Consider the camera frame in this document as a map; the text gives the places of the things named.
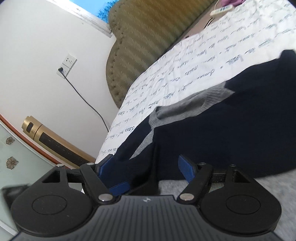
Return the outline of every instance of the power cord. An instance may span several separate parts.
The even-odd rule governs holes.
[[[213,21],[214,19],[213,18],[210,18],[210,20],[207,22],[207,24],[205,25],[205,27],[204,27],[204,29],[206,28],[206,27],[208,27],[210,24],[211,24],[211,22]]]
[[[219,2],[220,0],[218,0],[217,2],[216,2],[216,4],[215,4],[215,7],[214,7],[214,10],[216,9],[216,7],[217,7],[217,4],[218,4],[218,2]]]
[[[108,127],[107,127],[107,125],[106,125],[106,123],[105,123],[105,121],[104,121],[104,119],[103,119],[103,117],[100,115],[100,113],[99,112],[97,112],[96,110],[95,110],[95,108],[93,108],[82,96],[81,96],[81,94],[79,94],[78,93],[78,91],[75,89],[75,87],[70,83],[70,81],[66,78],[66,76],[63,74],[63,67],[60,67],[59,69],[58,69],[58,71],[63,75],[63,77],[68,81],[68,83],[73,87],[73,89],[76,91],[76,93],[84,100],[84,102],[85,103],[87,103],[88,105],[89,105],[89,107],[90,108],[92,108],[100,117],[101,117],[101,119],[102,119],[102,121],[104,122],[104,125],[105,125],[105,127],[106,127],[106,129],[107,129],[107,132],[109,132],[109,129],[108,129]]]

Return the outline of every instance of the window frame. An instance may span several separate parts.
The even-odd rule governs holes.
[[[84,8],[76,5],[75,3],[71,2],[70,0],[47,0],[60,8],[66,10],[69,13],[77,16],[84,22],[90,24],[97,30],[101,31],[109,38],[112,37],[111,29],[109,24],[105,23],[103,20],[99,19],[97,16],[91,14],[90,12],[86,11]]]

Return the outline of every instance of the gold heater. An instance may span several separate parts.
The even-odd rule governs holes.
[[[94,157],[70,144],[32,116],[25,119],[22,129],[24,133],[44,149],[75,168],[96,161]]]

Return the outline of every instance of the wall outlet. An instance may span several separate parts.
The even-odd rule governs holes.
[[[68,54],[62,64],[67,66],[69,69],[71,69],[73,67],[73,65],[76,63],[76,61],[77,61],[76,58],[74,58],[72,55]]]
[[[67,75],[69,74],[69,72],[70,72],[70,69],[67,67],[67,66],[65,66],[65,65],[63,65],[63,64],[61,64],[61,66],[59,67],[59,68],[63,68],[63,74],[64,74],[64,76],[66,76],[67,77]],[[59,75],[59,76],[61,76],[62,78],[64,78],[63,77],[63,75],[61,74],[61,72],[59,71],[59,70],[57,70],[57,74]]]

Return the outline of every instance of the white bed sheet with handwriting print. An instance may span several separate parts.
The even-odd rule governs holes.
[[[131,86],[96,160],[114,154],[156,106],[226,81],[296,49],[296,9],[287,0],[247,0],[157,60]]]

